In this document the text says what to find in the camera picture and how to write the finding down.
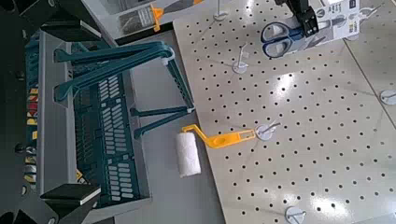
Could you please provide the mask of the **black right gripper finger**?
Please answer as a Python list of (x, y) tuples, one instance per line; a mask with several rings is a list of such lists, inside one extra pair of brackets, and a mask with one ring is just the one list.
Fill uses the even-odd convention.
[(59, 219), (84, 219), (98, 202), (101, 188), (88, 184), (62, 184), (40, 198)]
[(102, 35), (85, 7), (67, 10), (61, 7), (41, 30), (63, 41), (99, 41)]

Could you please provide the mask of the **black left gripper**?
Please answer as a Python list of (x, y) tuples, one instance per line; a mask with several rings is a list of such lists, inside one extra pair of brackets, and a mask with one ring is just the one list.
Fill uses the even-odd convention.
[(303, 28), (304, 36), (318, 32), (318, 19), (308, 0), (275, 0), (277, 6), (287, 5)]

